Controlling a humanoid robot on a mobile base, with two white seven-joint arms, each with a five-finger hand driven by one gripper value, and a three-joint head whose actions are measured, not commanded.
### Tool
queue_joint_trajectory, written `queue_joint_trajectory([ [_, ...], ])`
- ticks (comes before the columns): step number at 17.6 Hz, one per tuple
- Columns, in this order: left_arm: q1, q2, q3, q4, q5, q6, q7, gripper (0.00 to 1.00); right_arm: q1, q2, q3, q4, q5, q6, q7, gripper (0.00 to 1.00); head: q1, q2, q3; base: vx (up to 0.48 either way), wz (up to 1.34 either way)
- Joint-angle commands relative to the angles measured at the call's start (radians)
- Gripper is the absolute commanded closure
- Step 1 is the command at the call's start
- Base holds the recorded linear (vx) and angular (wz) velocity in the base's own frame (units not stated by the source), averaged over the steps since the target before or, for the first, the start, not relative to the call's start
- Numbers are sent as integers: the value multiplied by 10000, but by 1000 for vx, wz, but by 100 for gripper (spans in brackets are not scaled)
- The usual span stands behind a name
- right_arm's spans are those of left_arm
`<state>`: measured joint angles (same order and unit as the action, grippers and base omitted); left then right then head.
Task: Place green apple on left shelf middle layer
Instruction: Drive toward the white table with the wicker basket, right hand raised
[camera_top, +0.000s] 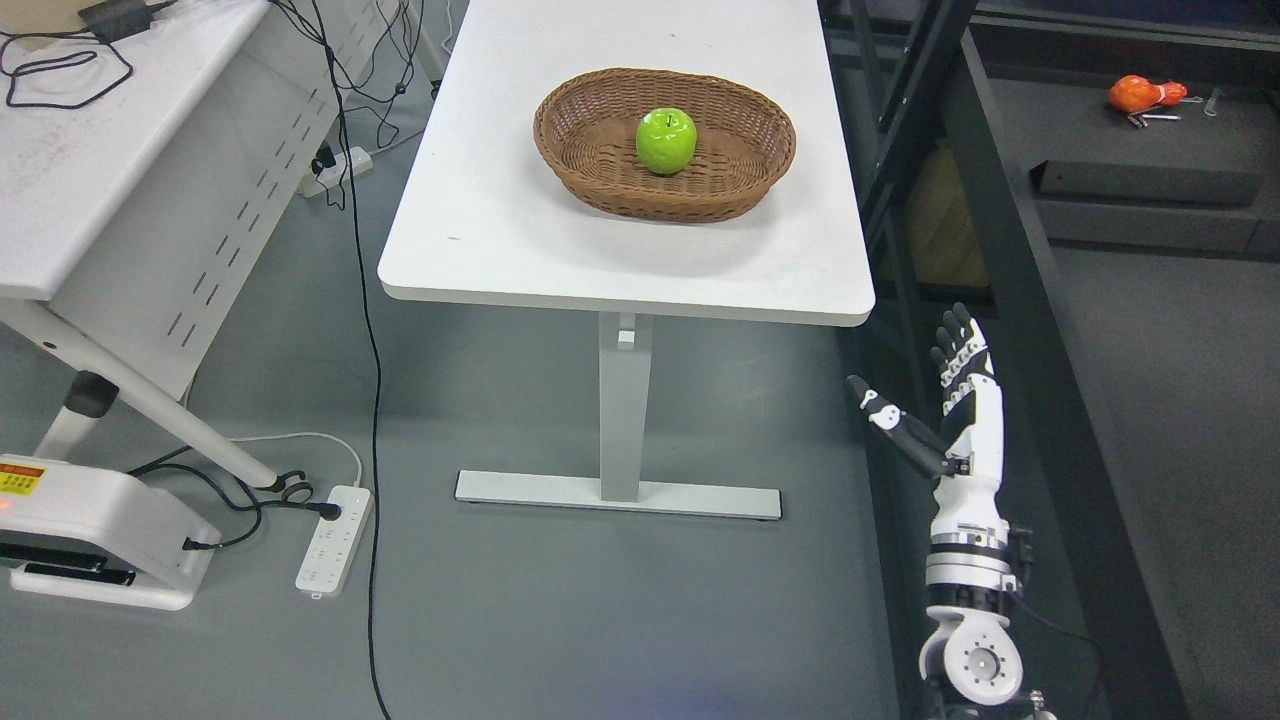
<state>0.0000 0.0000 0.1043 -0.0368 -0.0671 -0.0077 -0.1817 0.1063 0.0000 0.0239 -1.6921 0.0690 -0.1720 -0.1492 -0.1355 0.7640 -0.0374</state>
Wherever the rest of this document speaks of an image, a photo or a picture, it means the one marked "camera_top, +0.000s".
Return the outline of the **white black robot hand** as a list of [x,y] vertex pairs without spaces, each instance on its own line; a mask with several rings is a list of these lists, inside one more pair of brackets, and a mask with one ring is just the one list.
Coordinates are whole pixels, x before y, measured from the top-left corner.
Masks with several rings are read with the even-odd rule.
[[940,373],[942,421],[932,430],[859,375],[845,380],[858,407],[918,471],[937,480],[946,521],[996,525],[1004,479],[1004,392],[986,336],[964,304],[942,315],[931,350]]

